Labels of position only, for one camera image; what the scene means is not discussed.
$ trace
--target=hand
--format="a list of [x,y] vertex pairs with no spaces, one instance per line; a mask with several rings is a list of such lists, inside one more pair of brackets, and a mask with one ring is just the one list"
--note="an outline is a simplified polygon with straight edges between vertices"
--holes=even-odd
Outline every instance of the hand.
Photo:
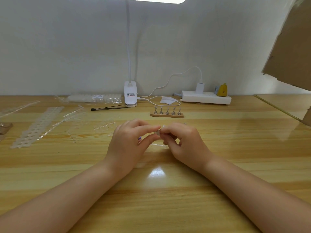
[[173,123],[160,130],[160,137],[176,159],[197,172],[201,172],[213,156],[194,127]]
[[156,132],[161,126],[150,125],[146,121],[135,119],[119,125],[112,136],[107,155],[103,162],[120,179],[125,177],[138,163],[152,142],[160,140],[157,134],[144,138],[147,133]]

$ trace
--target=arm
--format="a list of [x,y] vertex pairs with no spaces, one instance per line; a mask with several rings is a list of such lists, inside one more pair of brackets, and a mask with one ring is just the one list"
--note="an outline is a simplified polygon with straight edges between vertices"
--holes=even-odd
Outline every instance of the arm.
[[160,133],[178,160],[211,180],[261,231],[310,232],[309,203],[214,155],[195,128],[171,124]]
[[103,161],[0,216],[1,232],[67,232],[160,137],[149,135],[140,143],[138,138],[159,128],[141,120],[118,126]]

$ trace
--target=yellow plug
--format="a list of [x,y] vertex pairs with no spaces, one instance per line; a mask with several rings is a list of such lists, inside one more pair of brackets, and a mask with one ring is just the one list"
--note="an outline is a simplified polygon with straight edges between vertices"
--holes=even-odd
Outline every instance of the yellow plug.
[[223,96],[223,97],[226,97],[228,94],[228,87],[227,87],[227,84],[223,84],[219,87],[219,90],[217,92],[217,95],[218,96]]

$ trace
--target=cardboard box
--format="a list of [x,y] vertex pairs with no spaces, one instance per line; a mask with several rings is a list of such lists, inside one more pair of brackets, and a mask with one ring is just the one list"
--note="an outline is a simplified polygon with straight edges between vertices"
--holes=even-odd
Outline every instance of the cardboard box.
[[[311,0],[296,0],[262,71],[311,91]],[[311,126],[311,107],[302,122]]]

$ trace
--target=desk lamp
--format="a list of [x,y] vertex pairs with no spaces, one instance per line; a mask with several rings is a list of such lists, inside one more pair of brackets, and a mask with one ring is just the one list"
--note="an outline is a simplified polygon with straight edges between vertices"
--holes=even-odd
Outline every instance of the desk lamp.
[[[149,2],[161,2],[161,3],[172,3],[180,4],[185,0],[135,0],[135,1],[149,1]],[[129,34],[130,34],[130,10],[128,0],[126,0],[126,16],[127,16],[127,59],[128,59],[128,81],[124,82],[124,101],[126,107],[137,106],[137,87],[136,82],[131,80],[131,61],[130,61],[130,50],[129,50]]]

